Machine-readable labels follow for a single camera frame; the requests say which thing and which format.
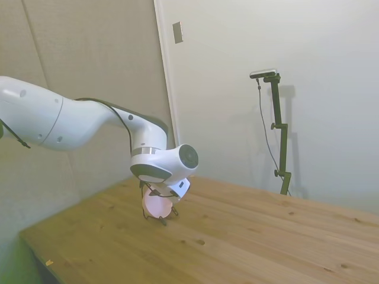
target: wooden table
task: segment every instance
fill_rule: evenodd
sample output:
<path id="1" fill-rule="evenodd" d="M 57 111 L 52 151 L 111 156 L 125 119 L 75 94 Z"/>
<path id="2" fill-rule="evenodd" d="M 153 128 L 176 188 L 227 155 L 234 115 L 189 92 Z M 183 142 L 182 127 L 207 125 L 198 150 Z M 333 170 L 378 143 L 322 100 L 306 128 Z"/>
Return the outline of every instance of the wooden table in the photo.
<path id="1" fill-rule="evenodd" d="M 379 283 L 379 217 L 199 177 L 164 227 L 127 180 L 21 233 L 62 283 Z"/>

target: pink object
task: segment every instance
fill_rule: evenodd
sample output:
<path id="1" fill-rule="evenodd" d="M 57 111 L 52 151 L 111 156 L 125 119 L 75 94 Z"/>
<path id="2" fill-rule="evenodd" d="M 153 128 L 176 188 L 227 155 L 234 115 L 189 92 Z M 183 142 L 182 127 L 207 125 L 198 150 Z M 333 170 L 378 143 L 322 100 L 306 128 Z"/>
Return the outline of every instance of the pink object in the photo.
<path id="1" fill-rule="evenodd" d="M 150 196 L 150 190 L 143 195 L 142 207 L 150 216 L 165 218 L 171 213 L 172 202 L 168 198 Z"/>

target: white wall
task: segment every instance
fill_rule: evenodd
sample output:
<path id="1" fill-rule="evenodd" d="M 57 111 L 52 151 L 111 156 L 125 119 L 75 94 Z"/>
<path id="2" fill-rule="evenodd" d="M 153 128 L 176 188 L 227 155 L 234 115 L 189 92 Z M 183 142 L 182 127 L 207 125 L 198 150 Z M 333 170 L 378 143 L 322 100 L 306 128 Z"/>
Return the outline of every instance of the white wall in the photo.
<path id="1" fill-rule="evenodd" d="M 378 1 L 159 2 L 179 137 L 198 150 L 199 175 L 280 191 L 248 78 L 276 67 L 293 195 L 379 214 Z M 278 160 L 280 132 L 268 132 Z"/>
<path id="2" fill-rule="evenodd" d="M 102 98 L 171 129 L 152 1 L 0 0 L 0 75 Z M 122 128 L 104 126 L 69 153 L 31 147 L 0 139 L 1 284 L 40 283 L 20 230 L 131 176 Z"/>

